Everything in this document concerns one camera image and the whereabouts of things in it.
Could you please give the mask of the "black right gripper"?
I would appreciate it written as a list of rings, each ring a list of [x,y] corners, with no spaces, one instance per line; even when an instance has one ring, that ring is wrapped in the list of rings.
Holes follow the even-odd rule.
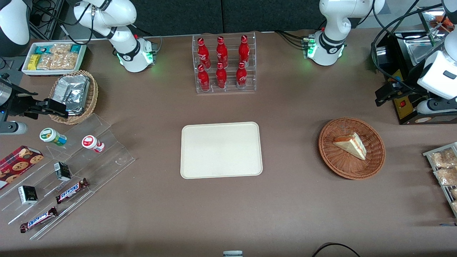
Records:
[[[21,116],[30,119],[38,119],[39,114],[68,117],[66,105],[53,99],[36,101],[33,96],[36,92],[29,92],[13,83],[7,77],[1,77],[1,84],[5,89],[10,90],[10,95],[1,105],[7,116]]]

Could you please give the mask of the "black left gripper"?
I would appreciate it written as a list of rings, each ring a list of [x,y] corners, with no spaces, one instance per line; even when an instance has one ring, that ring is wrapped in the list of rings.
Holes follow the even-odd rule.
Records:
[[[381,87],[381,93],[376,94],[377,107],[389,101],[400,101],[404,97],[409,99],[411,104],[429,99],[429,93],[414,81],[404,81],[402,83],[392,81],[392,83],[385,83]]]

